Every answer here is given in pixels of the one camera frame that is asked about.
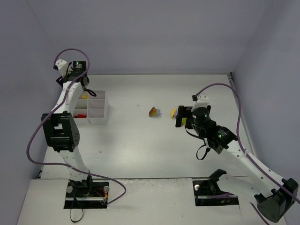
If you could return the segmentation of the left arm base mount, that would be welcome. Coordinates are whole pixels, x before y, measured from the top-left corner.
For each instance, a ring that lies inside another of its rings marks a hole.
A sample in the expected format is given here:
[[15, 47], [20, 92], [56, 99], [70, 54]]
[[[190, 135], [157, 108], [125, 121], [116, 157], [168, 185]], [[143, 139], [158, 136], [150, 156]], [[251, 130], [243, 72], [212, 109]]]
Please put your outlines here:
[[106, 209], [109, 182], [95, 180], [89, 187], [69, 181], [66, 189], [64, 209]]

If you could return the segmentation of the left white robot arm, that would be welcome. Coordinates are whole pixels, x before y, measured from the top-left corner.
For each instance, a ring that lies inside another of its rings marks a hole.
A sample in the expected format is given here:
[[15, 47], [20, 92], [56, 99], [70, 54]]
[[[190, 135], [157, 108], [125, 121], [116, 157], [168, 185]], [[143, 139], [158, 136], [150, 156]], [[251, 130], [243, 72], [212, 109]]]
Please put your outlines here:
[[87, 66], [85, 61], [68, 64], [64, 60], [58, 60], [55, 65], [61, 72], [57, 83], [62, 86], [62, 92], [53, 108], [55, 112], [48, 119], [46, 113], [42, 115], [45, 120], [43, 131], [47, 145], [59, 153], [64, 163], [70, 166], [67, 189], [75, 196], [87, 197], [92, 191], [92, 177], [79, 152], [80, 133], [73, 118], [77, 100], [89, 84], [85, 72]]

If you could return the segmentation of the large red lego brick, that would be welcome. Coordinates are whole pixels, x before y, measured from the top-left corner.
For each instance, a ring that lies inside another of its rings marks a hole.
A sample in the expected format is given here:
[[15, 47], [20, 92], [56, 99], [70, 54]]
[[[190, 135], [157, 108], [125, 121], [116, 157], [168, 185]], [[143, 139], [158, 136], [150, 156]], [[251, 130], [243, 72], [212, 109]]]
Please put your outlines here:
[[86, 114], [79, 114], [79, 115], [78, 115], [78, 118], [86, 118], [86, 117], [87, 117]]

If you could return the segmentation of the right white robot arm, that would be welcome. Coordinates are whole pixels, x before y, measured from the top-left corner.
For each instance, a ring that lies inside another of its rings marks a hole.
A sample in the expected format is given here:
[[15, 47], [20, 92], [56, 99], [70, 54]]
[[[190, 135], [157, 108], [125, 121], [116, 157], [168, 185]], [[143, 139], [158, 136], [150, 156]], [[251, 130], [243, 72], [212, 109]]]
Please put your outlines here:
[[202, 140], [208, 149], [213, 149], [234, 165], [251, 180], [250, 183], [217, 169], [208, 178], [214, 188], [248, 199], [259, 214], [277, 223], [296, 202], [299, 185], [293, 178], [285, 179], [276, 174], [249, 151], [230, 146], [238, 137], [228, 128], [218, 125], [210, 118], [211, 106], [193, 108], [180, 105], [175, 117], [176, 127], [186, 119], [185, 129], [193, 129], [196, 138]]

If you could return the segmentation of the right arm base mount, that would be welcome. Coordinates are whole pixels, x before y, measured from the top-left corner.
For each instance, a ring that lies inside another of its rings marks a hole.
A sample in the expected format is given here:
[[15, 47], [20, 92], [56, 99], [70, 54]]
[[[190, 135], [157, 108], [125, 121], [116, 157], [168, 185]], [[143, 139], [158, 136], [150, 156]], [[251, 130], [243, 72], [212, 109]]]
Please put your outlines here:
[[222, 191], [217, 184], [225, 174], [226, 171], [217, 169], [206, 180], [192, 181], [196, 207], [239, 205], [236, 195]]

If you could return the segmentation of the small green lego brick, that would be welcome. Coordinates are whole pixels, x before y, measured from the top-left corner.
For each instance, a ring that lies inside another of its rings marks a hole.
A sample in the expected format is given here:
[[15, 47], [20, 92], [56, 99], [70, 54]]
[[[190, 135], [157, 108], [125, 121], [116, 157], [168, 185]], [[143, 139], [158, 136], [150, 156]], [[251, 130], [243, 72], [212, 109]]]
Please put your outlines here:
[[181, 121], [181, 125], [184, 126], [186, 124], [186, 121], [187, 121], [187, 119], [183, 118], [182, 121]]

